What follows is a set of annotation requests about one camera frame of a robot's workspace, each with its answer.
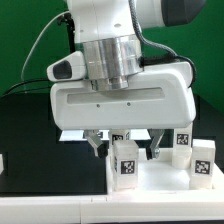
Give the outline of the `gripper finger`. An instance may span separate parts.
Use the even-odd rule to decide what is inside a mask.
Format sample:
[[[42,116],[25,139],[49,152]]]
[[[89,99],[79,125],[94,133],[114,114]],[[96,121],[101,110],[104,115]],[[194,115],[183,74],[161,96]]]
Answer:
[[[105,158],[108,155],[108,147],[99,137],[99,130],[85,130],[84,137],[94,149],[96,157]]]
[[[146,157],[148,160],[157,159],[159,157],[159,144],[164,133],[164,129],[148,129],[148,134],[152,140],[151,144],[146,147]]]

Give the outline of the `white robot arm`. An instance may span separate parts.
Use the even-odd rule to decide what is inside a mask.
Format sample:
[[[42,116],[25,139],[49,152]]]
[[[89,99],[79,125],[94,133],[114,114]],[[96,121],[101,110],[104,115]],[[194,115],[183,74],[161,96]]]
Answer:
[[[81,130],[97,156],[107,148],[100,130],[145,129],[159,154],[167,129],[196,116],[191,60],[167,49],[149,59],[141,52],[145,28],[190,23],[206,0],[66,0],[76,49],[47,69],[53,117],[62,130]]]

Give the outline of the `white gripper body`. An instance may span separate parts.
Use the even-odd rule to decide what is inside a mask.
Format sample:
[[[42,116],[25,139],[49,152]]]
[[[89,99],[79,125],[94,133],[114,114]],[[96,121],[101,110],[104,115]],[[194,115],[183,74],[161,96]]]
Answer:
[[[188,62],[147,66],[119,90],[95,91],[85,74],[81,52],[47,68],[53,117],[62,130],[174,129],[195,119]]]

